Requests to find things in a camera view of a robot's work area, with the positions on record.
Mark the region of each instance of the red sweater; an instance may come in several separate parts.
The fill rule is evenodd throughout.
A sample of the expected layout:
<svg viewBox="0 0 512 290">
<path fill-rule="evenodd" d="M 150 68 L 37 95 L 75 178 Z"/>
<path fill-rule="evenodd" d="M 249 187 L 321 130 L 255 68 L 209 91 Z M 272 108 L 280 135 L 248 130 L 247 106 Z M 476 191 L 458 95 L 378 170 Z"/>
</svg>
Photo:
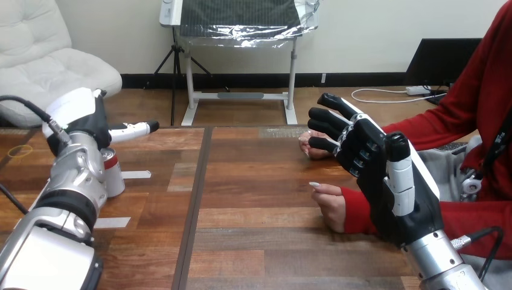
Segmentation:
<svg viewBox="0 0 512 290">
<path fill-rule="evenodd" d="M 462 165 L 478 169 L 511 108 L 512 4 L 509 1 L 499 10 L 464 72 L 439 106 L 383 129 L 402 131 L 417 150 L 445 145 L 478 129 L 483 143 L 466 156 Z M 441 202 L 444 230 L 453 239 L 500 226 L 504 240 L 497 258 L 512 259 L 512 146 L 494 162 L 493 170 L 495 175 L 484 177 L 477 202 Z M 348 188 L 342 192 L 347 203 L 345 231 L 376 233 L 363 194 Z M 486 257 L 493 243 L 494 237 L 485 237 L 462 253 Z"/>
</svg>

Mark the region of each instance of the yellow rubber band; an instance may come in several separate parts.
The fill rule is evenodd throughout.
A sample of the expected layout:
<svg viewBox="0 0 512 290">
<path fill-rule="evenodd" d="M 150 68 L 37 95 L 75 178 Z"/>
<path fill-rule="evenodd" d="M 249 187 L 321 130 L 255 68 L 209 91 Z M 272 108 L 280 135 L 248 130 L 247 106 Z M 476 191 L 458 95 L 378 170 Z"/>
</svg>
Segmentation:
<svg viewBox="0 0 512 290">
<path fill-rule="evenodd" d="M 23 154 L 23 155 L 12 155 L 12 154 L 11 154 L 11 153 L 12 153 L 12 151 L 14 151 L 14 150 L 16 150 L 16 149 L 18 149 L 18 148 L 28 148 L 28 149 L 29 149 L 29 151 L 28 151 L 27 153 Z M 9 150 L 9 152 L 7 152 L 7 156 L 9 156 L 10 158 L 22 158 L 22 157 L 25 157 L 25 156 L 27 156 L 28 154 L 32 153 L 32 151 L 33 151 L 33 150 L 34 150 L 34 149 L 33 149 L 33 148 L 32 148 L 32 146 L 30 146 L 30 145 L 20 145 L 20 146 L 16 146 L 16 147 L 14 147 L 14 148 L 11 148 L 11 149 Z"/>
</svg>

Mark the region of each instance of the white wall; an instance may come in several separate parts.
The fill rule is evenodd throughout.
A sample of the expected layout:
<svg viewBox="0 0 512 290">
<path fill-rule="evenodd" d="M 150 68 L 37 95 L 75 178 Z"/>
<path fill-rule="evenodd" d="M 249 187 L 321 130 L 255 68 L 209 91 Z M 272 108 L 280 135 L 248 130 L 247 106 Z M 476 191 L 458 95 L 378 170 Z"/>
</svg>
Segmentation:
<svg viewBox="0 0 512 290">
<path fill-rule="evenodd" d="M 120 73 L 152 73 L 170 49 L 161 0 L 56 0 L 73 47 Z M 424 37 L 483 37 L 506 0 L 322 0 L 320 26 L 298 42 L 299 73 L 401 72 Z M 286 73 L 289 47 L 195 47 L 212 73 Z M 169 62 L 162 72 L 170 72 Z"/>
</svg>

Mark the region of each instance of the power strip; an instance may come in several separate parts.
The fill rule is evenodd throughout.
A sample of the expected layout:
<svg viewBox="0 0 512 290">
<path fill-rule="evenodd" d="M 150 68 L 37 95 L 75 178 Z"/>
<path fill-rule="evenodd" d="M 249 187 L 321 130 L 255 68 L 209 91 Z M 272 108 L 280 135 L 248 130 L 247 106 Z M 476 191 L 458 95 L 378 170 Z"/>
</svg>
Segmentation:
<svg viewBox="0 0 512 290">
<path fill-rule="evenodd" d="M 405 88 L 407 91 L 407 95 L 424 95 L 430 93 L 430 86 L 425 86 L 426 88 L 422 86 L 408 86 Z"/>
</svg>

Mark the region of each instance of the person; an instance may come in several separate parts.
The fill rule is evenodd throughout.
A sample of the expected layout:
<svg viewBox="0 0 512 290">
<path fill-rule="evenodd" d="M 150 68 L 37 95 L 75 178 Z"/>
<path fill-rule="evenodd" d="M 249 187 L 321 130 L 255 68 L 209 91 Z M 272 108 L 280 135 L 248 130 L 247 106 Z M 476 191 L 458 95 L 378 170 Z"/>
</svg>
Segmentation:
<svg viewBox="0 0 512 290">
<path fill-rule="evenodd" d="M 481 169 L 482 160 L 511 109 L 512 4 L 508 1 L 498 11 L 465 70 L 439 106 L 382 128 L 386 133 L 401 131 L 416 150 L 426 150 L 420 152 L 420 156 L 440 187 L 447 235 L 453 239 L 500 226 L 504 239 L 496 258 L 503 260 L 512 260 L 512 146 L 507 146 L 491 164 L 475 202 L 460 202 L 460 193 L 464 173 L 468 169 Z M 466 153 L 453 156 L 428 150 L 449 144 L 475 130 L 480 134 L 481 143 L 476 140 L 474 148 L 469 148 L 472 150 L 466 150 Z M 310 130 L 299 138 L 301 150 L 313 160 L 330 156 L 326 151 L 309 146 L 311 136 L 328 138 Z M 312 198 L 319 204 L 325 223 L 332 230 L 377 234 L 370 221 L 370 207 L 361 192 L 314 182 L 312 186 L 315 187 Z M 494 240 L 492 236 L 482 238 L 461 252 L 487 257 Z M 511 271 L 512 268 L 507 268 L 506 272 Z"/>
</svg>

